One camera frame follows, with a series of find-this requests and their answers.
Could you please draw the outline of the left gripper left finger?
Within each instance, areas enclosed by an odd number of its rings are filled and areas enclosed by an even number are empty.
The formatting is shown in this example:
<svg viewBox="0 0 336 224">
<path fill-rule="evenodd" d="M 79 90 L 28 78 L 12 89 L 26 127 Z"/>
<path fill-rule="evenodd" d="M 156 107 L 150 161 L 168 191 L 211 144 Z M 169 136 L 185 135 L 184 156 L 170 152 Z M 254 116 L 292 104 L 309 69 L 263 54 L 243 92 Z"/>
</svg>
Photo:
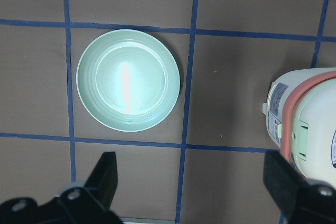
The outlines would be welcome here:
<svg viewBox="0 0 336 224">
<path fill-rule="evenodd" d="M 85 187 L 105 209 L 109 209 L 117 189 L 115 152 L 104 152 L 85 182 Z"/>
</svg>

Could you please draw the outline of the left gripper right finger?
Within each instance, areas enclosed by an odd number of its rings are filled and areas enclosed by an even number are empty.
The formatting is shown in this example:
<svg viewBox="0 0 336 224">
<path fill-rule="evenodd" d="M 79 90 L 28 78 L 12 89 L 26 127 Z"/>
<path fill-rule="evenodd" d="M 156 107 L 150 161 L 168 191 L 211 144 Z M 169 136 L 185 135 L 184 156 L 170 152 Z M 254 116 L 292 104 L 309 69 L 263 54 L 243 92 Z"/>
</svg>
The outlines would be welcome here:
<svg viewBox="0 0 336 224">
<path fill-rule="evenodd" d="M 265 153 L 263 182 L 280 211 L 294 215 L 306 181 L 278 151 Z"/>
</svg>

